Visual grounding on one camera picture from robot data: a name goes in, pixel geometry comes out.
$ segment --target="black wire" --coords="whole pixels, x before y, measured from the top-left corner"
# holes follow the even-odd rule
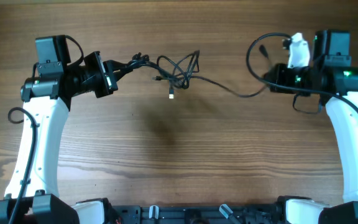
[[[212,83],[214,85],[217,85],[219,87],[221,87],[222,89],[232,93],[233,95],[235,96],[238,96],[238,97],[241,97],[241,98],[250,98],[250,97],[253,97],[253,96],[257,96],[259,93],[262,93],[266,88],[267,88],[267,85],[264,85],[260,90],[258,90],[256,93],[252,93],[252,94],[248,94],[248,95],[243,95],[243,94],[239,94],[239,93],[236,93],[235,91],[229,89],[228,87],[220,84],[220,83],[217,83],[215,81],[212,81],[210,80],[209,78],[205,78],[205,77],[201,77],[201,76],[197,76],[197,75],[193,75],[192,78],[198,78],[200,80],[204,80],[204,81],[207,81],[209,83]]]
[[[308,90],[308,89],[304,89],[304,88],[295,88],[295,87],[278,85],[276,83],[269,82],[269,81],[263,79],[262,77],[258,76],[253,71],[253,69],[251,68],[251,65],[249,63],[249,57],[250,57],[250,53],[251,53],[252,49],[255,47],[255,45],[258,43],[258,41],[260,41],[260,40],[262,40],[264,38],[267,38],[267,37],[286,37],[286,38],[291,38],[291,36],[288,35],[288,34],[269,33],[269,34],[262,35],[258,39],[253,41],[253,43],[249,46],[248,51],[247,51],[246,64],[247,64],[248,71],[251,73],[251,75],[254,78],[256,78],[258,81],[260,81],[260,82],[262,82],[262,83],[264,83],[266,85],[274,86],[276,88],[281,88],[281,89],[284,89],[284,90],[298,91],[298,92],[303,92],[303,93],[314,93],[314,94],[326,95],[326,96],[337,98],[337,99],[342,100],[343,102],[347,103],[358,114],[358,107],[355,104],[353,104],[352,102],[350,102],[348,99],[344,98],[343,96],[340,96],[340,95],[337,95],[337,94],[334,94],[334,93],[330,93],[330,92],[326,92],[326,91]]]
[[[77,45],[77,47],[79,48],[79,50],[81,52],[81,57],[77,61],[75,61],[75,62],[71,63],[69,66],[67,66],[67,68],[70,69],[73,67],[77,67],[82,63],[82,61],[84,60],[84,52],[82,51],[80,44],[74,38],[70,37],[69,35],[65,35],[65,37],[67,39],[71,40],[75,45]]]
[[[168,80],[170,82],[170,88],[172,86],[174,86],[175,88],[181,88],[186,90],[187,88],[189,88],[190,86],[190,79],[191,78],[197,78],[200,80],[204,80],[206,82],[209,82],[211,84],[217,85],[221,88],[223,88],[224,90],[232,93],[235,96],[241,97],[241,98],[250,98],[253,96],[257,96],[259,93],[261,93],[262,91],[264,91],[267,86],[263,86],[259,91],[257,91],[256,93],[252,93],[252,94],[248,94],[248,95],[244,95],[244,94],[239,94],[237,92],[235,92],[234,90],[229,89],[228,87],[210,80],[209,78],[205,78],[205,77],[201,77],[201,76],[195,76],[193,75],[194,73],[198,73],[200,71],[200,66],[198,64],[198,57],[200,56],[200,52],[199,50],[193,52],[192,54],[188,54],[186,57],[182,58],[181,60],[179,60],[177,63],[175,63],[173,60],[171,60],[170,58],[168,58],[167,56],[161,55],[157,58],[157,63],[153,63],[150,61],[147,61],[145,63],[143,63],[140,66],[148,66],[148,67],[152,67],[156,70],[158,70],[158,72],[160,73],[160,79],[158,80]],[[184,60],[190,58],[189,64],[187,66],[186,71],[184,71],[179,64],[181,64]],[[163,68],[160,67],[160,60],[161,59],[165,59],[166,61],[168,61],[170,64],[173,65],[173,71],[172,73],[164,70]]]
[[[38,66],[38,62],[36,62],[33,66],[32,66],[32,76],[31,79],[34,82],[34,78],[35,78],[35,70],[37,69]]]
[[[17,196],[16,203],[15,203],[15,206],[13,208],[11,217],[9,218],[9,224],[13,224],[15,222],[15,219],[17,218],[16,217],[17,213],[20,210],[20,203],[21,203],[21,200],[23,198],[25,188],[27,187],[27,184],[30,182],[30,179],[29,179],[30,178],[29,177],[30,176],[30,170],[31,170],[32,162],[33,162],[33,156],[34,156],[34,152],[35,152],[35,145],[36,145],[36,142],[37,142],[37,122],[36,122],[35,118],[28,111],[26,111],[25,109],[20,108],[20,107],[15,107],[15,108],[12,108],[7,114],[7,119],[13,124],[20,124],[20,123],[24,122],[23,119],[19,120],[19,121],[14,121],[11,118],[12,113],[15,112],[15,111],[23,112],[30,119],[31,128],[32,128],[32,141],[31,141],[29,158],[27,160],[27,165],[26,165],[25,171],[24,171],[24,177],[23,177],[23,180],[21,181],[22,186],[21,186],[19,194]]]
[[[296,104],[296,100],[298,99],[298,96],[301,96],[301,93],[295,94],[295,96],[293,97],[293,101],[292,101],[292,108],[296,112],[300,112],[300,113],[304,113],[304,114],[320,114],[321,110],[323,109],[323,104],[322,104],[321,98],[318,101],[318,109],[317,109],[317,111],[316,112],[310,112],[310,111],[299,110],[298,108],[296,108],[295,104]]]

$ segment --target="black mount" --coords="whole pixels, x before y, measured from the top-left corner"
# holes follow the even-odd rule
[[[74,39],[65,35],[41,37],[35,40],[39,62],[35,64],[39,76],[28,78],[21,90],[24,102],[33,97],[49,96],[51,99],[61,98],[68,109],[71,98],[82,93],[93,91],[97,98],[108,96],[118,90],[117,82],[127,73],[141,67],[149,61],[147,55],[135,55],[129,63],[113,60],[102,61],[100,52],[96,51],[85,58],[83,55],[76,62],[71,62],[66,39]]]
[[[314,67],[287,68],[286,64],[276,64],[264,78],[272,83],[295,88],[327,91],[347,95],[348,91],[358,91],[358,67],[351,67],[349,55],[350,33],[339,30],[324,30],[314,38]],[[297,93],[274,86],[276,93]],[[323,106],[329,98],[320,96]]]
[[[290,199],[310,198],[279,196],[275,203],[250,204],[227,207],[227,216],[220,207],[140,207],[112,206],[106,198],[83,202],[100,201],[104,208],[104,223],[111,224],[290,224],[286,219],[286,202]],[[0,224],[8,223],[15,199],[0,201]],[[25,215],[32,207],[33,214]],[[21,215],[15,223],[79,223],[77,212],[54,195],[38,194],[23,198]],[[324,208],[319,224],[357,224],[358,202],[349,202]]]

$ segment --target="wooden surface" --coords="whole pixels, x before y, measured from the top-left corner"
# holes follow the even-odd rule
[[[175,60],[200,49],[200,75],[243,93],[260,88],[246,70],[250,43],[268,32],[352,32],[358,66],[358,1],[262,0],[117,2],[0,6],[0,199],[11,178],[21,125],[7,112],[22,104],[20,86],[37,61],[34,39],[68,34],[85,54],[126,62],[137,52]],[[264,42],[285,62],[279,38]],[[72,60],[79,54],[70,44]],[[255,51],[255,71],[266,61]],[[342,202],[342,169],[325,111],[296,113],[291,95],[264,92],[239,99],[192,80],[168,99],[166,82],[142,68],[113,96],[73,99],[58,163],[61,199],[108,197],[115,205],[219,205],[273,202],[302,195]],[[306,109],[316,99],[303,101]]]

